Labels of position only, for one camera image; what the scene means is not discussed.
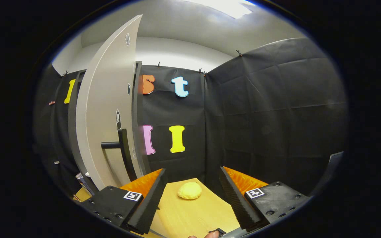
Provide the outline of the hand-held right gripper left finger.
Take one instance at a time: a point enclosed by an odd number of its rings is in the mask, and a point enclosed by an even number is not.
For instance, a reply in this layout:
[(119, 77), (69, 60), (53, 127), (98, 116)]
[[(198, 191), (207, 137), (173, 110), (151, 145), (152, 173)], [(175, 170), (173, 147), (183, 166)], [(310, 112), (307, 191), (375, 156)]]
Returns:
[(165, 172), (158, 169), (120, 188), (107, 186), (80, 206), (112, 226), (148, 234), (167, 184)]

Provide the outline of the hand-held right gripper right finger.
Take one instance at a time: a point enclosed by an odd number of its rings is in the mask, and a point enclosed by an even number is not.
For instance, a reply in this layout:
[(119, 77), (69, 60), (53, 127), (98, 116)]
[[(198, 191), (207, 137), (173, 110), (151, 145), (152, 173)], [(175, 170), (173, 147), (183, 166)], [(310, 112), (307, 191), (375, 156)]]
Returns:
[(226, 199), (240, 228), (247, 232), (283, 220), (311, 199), (280, 181), (267, 184), (225, 166), (220, 170), (219, 180)]

